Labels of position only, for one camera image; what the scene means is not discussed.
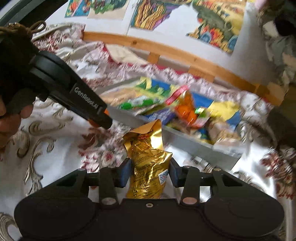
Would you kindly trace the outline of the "person's left hand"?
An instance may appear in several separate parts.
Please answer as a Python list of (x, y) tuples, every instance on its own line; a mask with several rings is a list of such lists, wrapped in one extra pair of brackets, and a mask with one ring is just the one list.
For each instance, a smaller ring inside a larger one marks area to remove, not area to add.
[(9, 142), (11, 136), (13, 136), (19, 129), (22, 119), (29, 118), (33, 112), (33, 104), (25, 106), (20, 113), (17, 114), (6, 114), (6, 106), (1, 99), (1, 148), (5, 147)]

